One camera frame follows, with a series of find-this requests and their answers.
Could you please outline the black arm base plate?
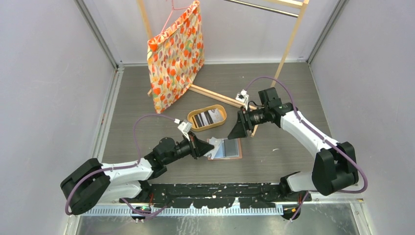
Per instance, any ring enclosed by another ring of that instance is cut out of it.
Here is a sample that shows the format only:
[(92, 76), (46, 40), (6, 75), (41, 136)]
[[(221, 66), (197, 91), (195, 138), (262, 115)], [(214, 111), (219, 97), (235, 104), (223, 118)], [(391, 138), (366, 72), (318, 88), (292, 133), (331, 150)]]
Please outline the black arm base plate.
[(150, 184), (142, 181), (144, 189), (129, 203), (150, 203), (156, 207), (197, 209), (230, 208), (239, 203), (242, 209), (273, 208), (276, 203), (297, 205), (305, 198), (305, 191), (283, 192), (273, 183), (217, 183), (217, 184)]

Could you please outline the pink leather card holder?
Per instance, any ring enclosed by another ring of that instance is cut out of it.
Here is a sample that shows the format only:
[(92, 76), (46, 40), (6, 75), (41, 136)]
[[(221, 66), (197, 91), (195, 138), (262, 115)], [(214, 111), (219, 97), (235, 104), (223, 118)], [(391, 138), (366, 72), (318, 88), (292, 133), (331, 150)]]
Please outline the pink leather card holder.
[(242, 147), (240, 139), (217, 139), (210, 138), (208, 143), (214, 146), (205, 156), (208, 160), (234, 160), (242, 158)]

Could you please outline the tan oval card tray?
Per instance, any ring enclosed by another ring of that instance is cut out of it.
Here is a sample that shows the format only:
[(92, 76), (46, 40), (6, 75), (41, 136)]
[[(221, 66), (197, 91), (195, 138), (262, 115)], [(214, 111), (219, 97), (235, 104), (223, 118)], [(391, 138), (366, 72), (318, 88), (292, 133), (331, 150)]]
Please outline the tan oval card tray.
[(187, 120), (192, 124), (191, 130), (201, 132), (221, 126), (227, 119), (227, 113), (221, 105), (211, 105), (202, 109), (191, 111)]

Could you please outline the silver white credit card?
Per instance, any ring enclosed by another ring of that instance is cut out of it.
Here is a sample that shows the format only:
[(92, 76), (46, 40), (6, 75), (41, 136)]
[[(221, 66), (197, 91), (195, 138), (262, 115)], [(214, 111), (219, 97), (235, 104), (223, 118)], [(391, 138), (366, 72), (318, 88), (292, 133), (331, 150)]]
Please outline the silver white credit card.
[(224, 147), (223, 147), (224, 139), (218, 139), (218, 138), (212, 137), (208, 139), (208, 143), (213, 145), (214, 148), (206, 154), (206, 157), (211, 158), (211, 159), (216, 159), (216, 158), (222, 158), (224, 156)]

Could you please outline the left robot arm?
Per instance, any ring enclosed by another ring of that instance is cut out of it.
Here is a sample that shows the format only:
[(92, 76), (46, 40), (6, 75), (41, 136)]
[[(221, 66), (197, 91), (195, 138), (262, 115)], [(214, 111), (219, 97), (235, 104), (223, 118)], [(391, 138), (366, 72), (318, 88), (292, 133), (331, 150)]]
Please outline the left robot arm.
[(150, 189), (144, 182), (160, 177), (168, 164), (187, 156), (197, 159), (213, 149), (214, 145), (190, 132), (181, 142), (162, 138), (149, 154), (136, 161), (105, 164), (88, 159), (60, 183), (66, 198), (65, 213), (80, 215), (98, 203), (122, 198), (146, 202)]

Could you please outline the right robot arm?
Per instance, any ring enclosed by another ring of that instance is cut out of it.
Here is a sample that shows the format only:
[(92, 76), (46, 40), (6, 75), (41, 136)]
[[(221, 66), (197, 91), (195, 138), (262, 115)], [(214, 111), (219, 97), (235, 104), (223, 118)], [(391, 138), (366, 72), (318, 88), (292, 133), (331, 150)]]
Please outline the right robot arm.
[(358, 183), (355, 151), (350, 143), (339, 143), (317, 130), (291, 102), (282, 103), (275, 88), (259, 91), (258, 95), (261, 105), (252, 110), (247, 91), (237, 94), (236, 100), (243, 106), (228, 139), (246, 138), (255, 126), (270, 122), (291, 134), (314, 159), (312, 171), (299, 171), (280, 179), (278, 190), (282, 199), (292, 201), (299, 191), (317, 191), (328, 196)]

